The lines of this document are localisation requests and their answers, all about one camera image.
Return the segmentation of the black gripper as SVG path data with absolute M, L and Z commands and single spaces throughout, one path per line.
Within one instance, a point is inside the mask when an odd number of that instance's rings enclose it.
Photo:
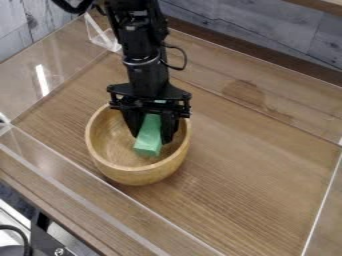
M 192 94 L 170 82 L 169 64 L 164 57 L 124 58 L 129 81 L 107 86 L 110 107 L 121 110 L 132 135 L 138 136 L 146 114 L 161 115 L 162 143 L 173 142 L 180 118 L 190 117 Z

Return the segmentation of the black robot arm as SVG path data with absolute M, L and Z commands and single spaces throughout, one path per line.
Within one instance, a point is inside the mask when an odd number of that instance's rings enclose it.
M 118 43 L 129 81 L 107 86 L 110 107 L 137 135 L 150 114 L 161 118 L 161 139 L 174 140 L 180 122 L 192 115 L 192 93 L 172 84 L 166 43 L 169 21 L 158 0 L 105 0 L 105 14 Z

